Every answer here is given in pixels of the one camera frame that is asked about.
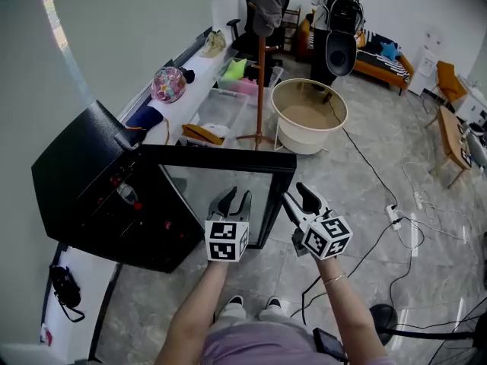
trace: black chair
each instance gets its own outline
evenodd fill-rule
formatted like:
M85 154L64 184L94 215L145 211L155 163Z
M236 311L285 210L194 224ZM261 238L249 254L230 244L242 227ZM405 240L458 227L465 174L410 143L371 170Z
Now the black chair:
M256 4L256 0L245 0L247 3L247 22L245 23L245 33L243 35L238 35L237 23L240 19L233 19L227 23L228 26L232 27L235 35L235 41L231 46L236 49L239 53L238 58L248 56L247 58L253 61L259 61L259 36L253 32L253 16L255 14L255 8L249 6L249 3ZM282 3L282 16L284 17L285 11L288 8L289 0L281 0ZM273 59L271 54L274 52L279 52L284 47L285 40L285 28L279 27L274 29L271 36L266 38L266 47L274 48L273 51L266 52L266 67L272 67L275 65L282 65L282 61L278 59Z

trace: purple shirt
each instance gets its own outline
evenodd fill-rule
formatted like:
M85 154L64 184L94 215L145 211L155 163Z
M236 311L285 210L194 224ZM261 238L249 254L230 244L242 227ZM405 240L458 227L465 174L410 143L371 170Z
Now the purple shirt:
M336 365L328 354L317 353L313 337L298 328L278 323L233 325L210 334L201 365ZM394 365L389 357L367 365Z

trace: beige plastic tub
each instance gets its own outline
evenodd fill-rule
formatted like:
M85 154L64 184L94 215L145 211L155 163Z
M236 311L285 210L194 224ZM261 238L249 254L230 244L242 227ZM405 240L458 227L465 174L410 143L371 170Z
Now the beige plastic tub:
M330 92L332 96L325 102ZM306 78L292 78L276 85L271 100L279 115L277 136L287 149L298 154L320 151L329 134L342 127L349 116L345 101L337 92Z

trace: blue pillow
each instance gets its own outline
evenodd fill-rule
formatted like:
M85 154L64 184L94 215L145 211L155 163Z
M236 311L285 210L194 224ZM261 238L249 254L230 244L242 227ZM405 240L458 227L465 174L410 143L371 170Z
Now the blue pillow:
M391 42L389 44L380 42L380 45L382 46L382 51L380 52L380 55L383 57L387 57L388 59L396 61L396 57L401 55L401 52L396 49L396 45L394 45L394 42Z

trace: wooden table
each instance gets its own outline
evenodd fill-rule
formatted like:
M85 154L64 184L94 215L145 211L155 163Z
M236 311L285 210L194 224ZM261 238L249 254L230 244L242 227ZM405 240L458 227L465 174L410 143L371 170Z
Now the wooden table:
M471 166L462 157L462 149L468 154L468 147L465 144L460 143L462 133L460 132L461 124L460 120L446 107L440 106L436 118L429 122L425 128L433 124L435 120L438 120L440 126L441 140L443 142L443 150L445 158L438 161L436 166L429 171L430 174L438 173L438 171L450 160L452 160L459 168L460 172L455 179L450 183L448 188L460 178L465 170L470 170Z

